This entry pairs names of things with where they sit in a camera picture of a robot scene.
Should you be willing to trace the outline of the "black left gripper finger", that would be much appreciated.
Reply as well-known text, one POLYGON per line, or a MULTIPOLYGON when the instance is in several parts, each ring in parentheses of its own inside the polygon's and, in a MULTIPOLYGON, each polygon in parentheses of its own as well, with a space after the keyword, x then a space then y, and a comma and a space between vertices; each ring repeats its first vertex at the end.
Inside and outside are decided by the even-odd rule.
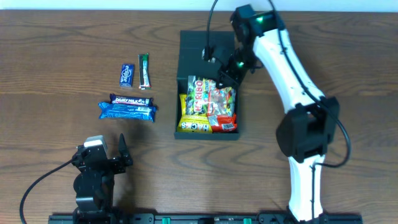
POLYGON ((103 135, 88 137, 83 145, 84 147, 102 146, 104 149, 108 148, 103 135))
POLYGON ((127 148, 123 133, 121 133, 119 136, 118 151, 121 155, 120 160, 125 167, 133 165, 133 160, 130 155, 129 149, 127 148))

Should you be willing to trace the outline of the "black Haribo gummy bag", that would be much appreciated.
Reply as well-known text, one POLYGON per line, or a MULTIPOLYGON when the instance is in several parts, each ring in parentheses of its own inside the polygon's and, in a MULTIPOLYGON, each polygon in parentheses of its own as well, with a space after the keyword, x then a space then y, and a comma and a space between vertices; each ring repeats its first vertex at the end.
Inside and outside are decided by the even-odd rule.
POLYGON ((217 88, 212 79, 194 75, 188 77, 188 90, 185 112, 188 115, 232 116, 236 90, 232 87, 217 88))

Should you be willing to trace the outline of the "yellow Hacks candy bag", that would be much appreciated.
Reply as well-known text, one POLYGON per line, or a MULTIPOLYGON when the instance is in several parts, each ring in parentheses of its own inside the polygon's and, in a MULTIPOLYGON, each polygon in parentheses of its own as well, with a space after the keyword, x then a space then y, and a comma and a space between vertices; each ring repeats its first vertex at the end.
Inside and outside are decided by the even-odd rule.
POLYGON ((205 114, 186 114, 186 94, 179 94, 181 105, 181 118, 177 126, 180 133, 205 133, 211 134, 212 128, 205 114))

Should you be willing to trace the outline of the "red candy bag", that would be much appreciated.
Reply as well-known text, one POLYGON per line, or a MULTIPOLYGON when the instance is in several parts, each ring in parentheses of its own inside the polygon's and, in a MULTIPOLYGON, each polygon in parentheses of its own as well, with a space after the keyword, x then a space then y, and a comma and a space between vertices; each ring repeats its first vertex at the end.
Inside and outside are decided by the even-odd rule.
POLYGON ((237 128, 235 99, 236 91, 231 87, 210 91, 207 117, 213 133, 228 133, 237 128))

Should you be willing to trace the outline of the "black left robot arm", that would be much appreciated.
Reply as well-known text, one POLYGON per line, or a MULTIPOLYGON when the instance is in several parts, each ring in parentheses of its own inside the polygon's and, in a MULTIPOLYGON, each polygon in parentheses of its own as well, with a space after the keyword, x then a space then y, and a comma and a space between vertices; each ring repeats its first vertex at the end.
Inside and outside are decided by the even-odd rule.
POLYGON ((102 135, 92 136, 77 147, 72 164, 80 171, 73 183, 77 208, 73 223, 129 223, 129 216, 113 206, 114 176, 133 165, 124 135, 119 136, 119 156, 107 158, 102 135))

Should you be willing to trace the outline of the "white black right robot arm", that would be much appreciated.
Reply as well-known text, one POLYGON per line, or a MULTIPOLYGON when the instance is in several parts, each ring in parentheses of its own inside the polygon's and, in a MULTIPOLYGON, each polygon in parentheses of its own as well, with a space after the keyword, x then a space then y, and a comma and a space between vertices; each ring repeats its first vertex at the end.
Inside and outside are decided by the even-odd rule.
POLYGON ((339 103, 326 98, 309 78, 277 11, 256 13, 247 4, 236 8, 230 21, 240 47, 221 67, 221 81, 239 86, 257 62, 268 71, 285 113, 276 138, 289 160, 289 212, 296 222, 319 223, 325 217, 320 201, 321 164, 333 140, 339 103))

